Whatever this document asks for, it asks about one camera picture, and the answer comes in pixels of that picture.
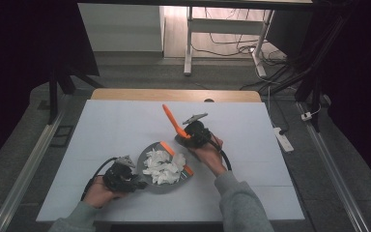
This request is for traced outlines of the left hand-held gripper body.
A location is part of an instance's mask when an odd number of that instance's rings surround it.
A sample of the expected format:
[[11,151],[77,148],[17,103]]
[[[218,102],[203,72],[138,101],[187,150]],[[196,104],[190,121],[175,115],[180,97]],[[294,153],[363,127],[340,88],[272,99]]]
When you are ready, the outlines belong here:
[[135,167],[129,156],[108,159],[112,165],[102,176],[106,187],[112,191],[134,192],[138,189],[138,175],[132,173]]

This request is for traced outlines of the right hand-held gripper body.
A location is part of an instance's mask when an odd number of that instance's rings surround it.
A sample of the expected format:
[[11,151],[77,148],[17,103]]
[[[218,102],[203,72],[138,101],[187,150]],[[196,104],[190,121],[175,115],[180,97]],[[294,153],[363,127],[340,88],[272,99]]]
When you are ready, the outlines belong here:
[[201,122],[201,119],[206,116],[207,113],[192,115],[189,119],[184,121],[186,127],[191,125],[195,129],[198,138],[198,145],[196,148],[202,147],[211,140],[211,132]]

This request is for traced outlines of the brush with orange handle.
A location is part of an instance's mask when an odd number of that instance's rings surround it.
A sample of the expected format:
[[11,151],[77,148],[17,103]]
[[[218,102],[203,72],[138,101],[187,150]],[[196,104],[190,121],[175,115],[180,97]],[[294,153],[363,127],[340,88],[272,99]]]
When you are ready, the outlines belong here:
[[192,130],[192,136],[187,135],[185,132],[185,129],[181,128],[179,124],[177,123],[169,107],[166,104],[164,104],[162,108],[163,108],[165,115],[167,116],[168,120],[170,121],[171,125],[173,126],[176,132],[175,140],[178,142],[179,138],[189,139],[192,144],[191,148],[196,148],[198,145],[198,138],[197,138],[195,129],[191,125],[188,125],[188,127],[190,127]]

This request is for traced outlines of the grey dustpan with orange edge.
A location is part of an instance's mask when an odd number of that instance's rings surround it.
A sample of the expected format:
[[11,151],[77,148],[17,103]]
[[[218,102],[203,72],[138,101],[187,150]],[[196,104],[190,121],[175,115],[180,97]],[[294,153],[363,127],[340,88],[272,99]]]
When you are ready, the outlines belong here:
[[186,161],[186,165],[185,165],[184,170],[181,173],[181,179],[180,179],[179,182],[177,182],[177,183],[175,183],[173,185],[169,185],[169,184],[162,184],[162,185],[153,184],[152,183],[152,178],[150,176],[146,176],[143,173],[143,170],[145,168],[145,165],[143,164],[143,162],[146,160],[146,154],[148,152],[152,151],[153,149],[155,149],[155,150],[165,150],[171,156],[174,156],[175,154],[178,154],[178,153],[175,153],[174,150],[166,142],[164,142],[164,141],[159,141],[159,142],[156,142],[156,143],[153,143],[153,144],[149,145],[141,153],[141,155],[139,156],[139,158],[137,160],[137,171],[139,173],[139,176],[141,177],[141,180],[144,181],[144,182],[146,182],[148,187],[153,188],[153,189],[158,189],[158,190],[161,190],[161,191],[173,190],[173,189],[176,189],[176,188],[182,186],[187,180],[189,180],[193,176],[194,172],[187,165],[186,157],[184,156],[185,157],[185,161]]

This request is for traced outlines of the pile of white paper scraps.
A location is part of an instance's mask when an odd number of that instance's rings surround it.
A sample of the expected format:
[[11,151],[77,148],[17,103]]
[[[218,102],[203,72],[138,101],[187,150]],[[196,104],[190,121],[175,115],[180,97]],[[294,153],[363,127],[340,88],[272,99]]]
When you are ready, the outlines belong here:
[[173,185],[180,181],[186,159],[183,154],[171,156],[165,150],[153,149],[146,154],[143,164],[145,165],[143,173],[152,178],[153,184]]

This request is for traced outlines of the person's left hand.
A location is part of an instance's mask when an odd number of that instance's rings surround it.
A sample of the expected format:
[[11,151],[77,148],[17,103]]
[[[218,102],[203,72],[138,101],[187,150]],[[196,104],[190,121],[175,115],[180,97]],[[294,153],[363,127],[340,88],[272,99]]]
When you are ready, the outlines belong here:
[[89,186],[85,196],[83,197],[83,202],[96,209],[100,209],[110,201],[126,197],[127,195],[127,192],[110,190],[105,185],[102,176],[98,176]]

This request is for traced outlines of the person's right hand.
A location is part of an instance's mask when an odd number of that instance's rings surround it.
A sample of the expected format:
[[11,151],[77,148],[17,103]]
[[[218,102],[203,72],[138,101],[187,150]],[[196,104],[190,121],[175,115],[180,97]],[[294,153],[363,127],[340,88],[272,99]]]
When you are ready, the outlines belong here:
[[223,141],[213,135],[212,142],[213,143],[206,143],[200,148],[190,148],[190,151],[205,163],[214,175],[218,177],[227,170],[223,165],[222,155],[216,149],[216,147],[222,147]]

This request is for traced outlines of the wooden table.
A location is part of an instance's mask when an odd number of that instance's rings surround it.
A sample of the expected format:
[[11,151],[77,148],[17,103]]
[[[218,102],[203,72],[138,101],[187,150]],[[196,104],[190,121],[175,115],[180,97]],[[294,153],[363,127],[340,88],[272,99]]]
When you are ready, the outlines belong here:
[[260,102],[255,91],[170,90],[170,89],[96,89],[92,100],[152,101],[152,102]]

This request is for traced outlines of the light blue table mat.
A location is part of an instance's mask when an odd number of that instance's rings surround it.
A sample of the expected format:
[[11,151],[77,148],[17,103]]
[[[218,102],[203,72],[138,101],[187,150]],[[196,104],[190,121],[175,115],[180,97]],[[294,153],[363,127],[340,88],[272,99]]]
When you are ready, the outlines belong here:
[[207,113],[203,124],[223,140],[234,175],[253,188],[268,218],[303,217],[263,103],[89,100],[37,220],[50,222],[68,216],[88,180],[106,160],[120,156],[137,160],[149,145],[164,141],[185,156],[193,176],[173,190],[147,187],[113,201],[99,212],[97,219],[116,223],[220,222],[214,175],[175,141],[164,104],[179,122]]

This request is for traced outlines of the white power strip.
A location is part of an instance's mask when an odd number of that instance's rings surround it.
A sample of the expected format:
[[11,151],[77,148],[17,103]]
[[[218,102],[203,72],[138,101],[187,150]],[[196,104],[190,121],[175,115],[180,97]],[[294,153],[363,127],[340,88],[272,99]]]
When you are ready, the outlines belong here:
[[288,140],[287,136],[278,134],[279,131],[280,131],[280,128],[273,129],[273,131],[274,131],[275,137],[276,137],[279,145],[281,146],[282,150],[286,153],[293,152],[294,147],[292,146],[292,144]]

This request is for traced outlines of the white cabinet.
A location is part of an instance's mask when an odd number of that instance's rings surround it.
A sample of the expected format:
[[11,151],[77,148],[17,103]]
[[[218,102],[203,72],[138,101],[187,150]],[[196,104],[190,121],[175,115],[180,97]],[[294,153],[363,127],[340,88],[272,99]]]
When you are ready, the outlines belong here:
[[78,8],[94,51],[163,51],[162,7],[79,3]]

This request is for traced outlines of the black metal stand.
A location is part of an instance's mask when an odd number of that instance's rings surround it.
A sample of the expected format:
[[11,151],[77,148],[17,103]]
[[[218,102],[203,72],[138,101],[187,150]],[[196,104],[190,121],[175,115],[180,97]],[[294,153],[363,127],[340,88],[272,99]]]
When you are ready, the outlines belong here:
[[324,35],[320,37],[320,40],[314,43],[317,53],[311,59],[307,69],[301,73],[301,84],[295,93],[295,100],[297,102],[305,102],[308,98],[311,98],[312,115],[308,123],[316,132],[320,131],[318,116],[321,110],[322,64],[326,60],[328,52],[339,36],[346,21],[347,17],[344,15],[336,15],[332,22],[326,27]]

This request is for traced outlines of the black curtain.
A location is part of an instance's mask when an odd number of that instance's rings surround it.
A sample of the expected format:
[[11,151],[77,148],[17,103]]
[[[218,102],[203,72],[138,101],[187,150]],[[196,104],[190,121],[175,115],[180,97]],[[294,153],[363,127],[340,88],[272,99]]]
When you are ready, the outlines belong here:
[[0,0],[0,149],[53,75],[99,73],[79,0]]
[[323,63],[328,115],[371,168],[371,0],[359,0]]

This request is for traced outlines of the aluminium rail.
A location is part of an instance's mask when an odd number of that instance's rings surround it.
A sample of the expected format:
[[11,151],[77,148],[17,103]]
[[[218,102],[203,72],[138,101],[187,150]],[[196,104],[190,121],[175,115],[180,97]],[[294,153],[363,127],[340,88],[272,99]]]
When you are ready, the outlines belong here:
[[296,107],[300,112],[301,120],[307,127],[308,133],[311,136],[313,143],[321,157],[322,163],[329,175],[329,178],[341,200],[343,207],[348,215],[348,218],[356,232],[371,232],[366,219],[364,218],[353,194],[349,190],[345,180],[343,179],[339,168],[337,167],[328,146],[320,132],[317,132],[312,125],[311,120],[304,120],[304,108],[300,102],[296,103]]
[[35,173],[43,159],[43,155],[64,118],[65,113],[66,109],[61,107],[53,122],[44,127],[38,142],[16,178],[13,187],[0,208],[0,232],[6,232],[9,227],[14,217],[14,213],[20,205],[26,190],[35,176]]

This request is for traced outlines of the white desk frame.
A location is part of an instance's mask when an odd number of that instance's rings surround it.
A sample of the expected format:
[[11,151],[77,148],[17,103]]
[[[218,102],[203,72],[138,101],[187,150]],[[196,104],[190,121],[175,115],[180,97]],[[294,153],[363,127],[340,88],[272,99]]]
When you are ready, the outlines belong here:
[[266,77],[267,74],[260,59],[260,52],[262,51],[262,45],[266,38],[271,23],[272,15],[273,10],[265,10],[265,17],[262,21],[194,18],[193,8],[188,7],[186,11],[187,31],[186,31],[184,75],[185,76],[191,75],[192,34],[215,33],[215,34],[240,34],[258,36],[259,37],[258,43],[254,48],[250,50],[250,52],[258,76]]

